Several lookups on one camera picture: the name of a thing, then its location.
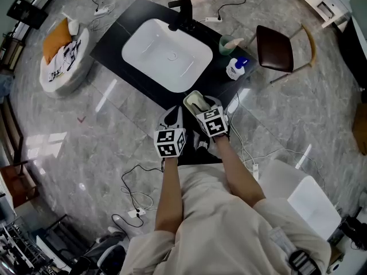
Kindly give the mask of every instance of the green cup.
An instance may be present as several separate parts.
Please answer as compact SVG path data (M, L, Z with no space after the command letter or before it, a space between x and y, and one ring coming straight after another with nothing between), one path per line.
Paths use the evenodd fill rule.
M234 39L235 38L233 38L229 34L226 34L226 35L222 36L219 40L219 53L221 53L224 56L230 55L233 52L233 50L236 49L236 47L234 47L232 49L227 49L227 48L224 48L224 46L225 46L225 44L227 44L228 42L231 42Z

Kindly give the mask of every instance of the black faucet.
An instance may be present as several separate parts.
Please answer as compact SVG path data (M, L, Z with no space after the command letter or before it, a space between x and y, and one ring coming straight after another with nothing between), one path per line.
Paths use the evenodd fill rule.
M175 22L171 23L168 28L175 32L179 26L187 30L192 30L194 28L193 22L193 5L191 0L176 0L168 2L169 8L179 7L179 15Z

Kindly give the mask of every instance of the sleeve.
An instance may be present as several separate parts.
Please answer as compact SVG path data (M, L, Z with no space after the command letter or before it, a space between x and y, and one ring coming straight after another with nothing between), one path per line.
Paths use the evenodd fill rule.
M308 252L321 273L325 274L331 256L329 243L302 219L286 199L263 199L253 209L272 227L281 227L289 240L298 249Z
M154 231L134 237L127 250L120 275L152 274L174 246L175 235L168 231Z

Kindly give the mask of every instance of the black countertop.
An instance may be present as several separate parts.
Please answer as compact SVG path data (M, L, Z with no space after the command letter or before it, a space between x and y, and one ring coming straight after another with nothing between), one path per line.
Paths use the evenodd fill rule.
M170 24L175 21L177 15L178 12L168 7L147 0L136 0L104 34L91 56L164 109L183 105L183 99L194 90L220 99L226 108L243 81L254 70L256 60L238 47L229 56L221 55L218 49L221 35L199 22L196 22L195 28L189 32L180 29L209 46L213 52L213 60L186 92L173 93L167 90L122 59L122 47L142 23L156 18ZM240 56L249 59L249 63L245 66L245 74L233 81L228 77L225 68L232 58Z

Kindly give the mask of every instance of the soap dispenser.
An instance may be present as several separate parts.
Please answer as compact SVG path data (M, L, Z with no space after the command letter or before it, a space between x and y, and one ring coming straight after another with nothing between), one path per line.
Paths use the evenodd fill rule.
M233 80L237 80L242 74L245 73L244 66L247 63L248 59L245 57L232 58L226 68L228 76Z

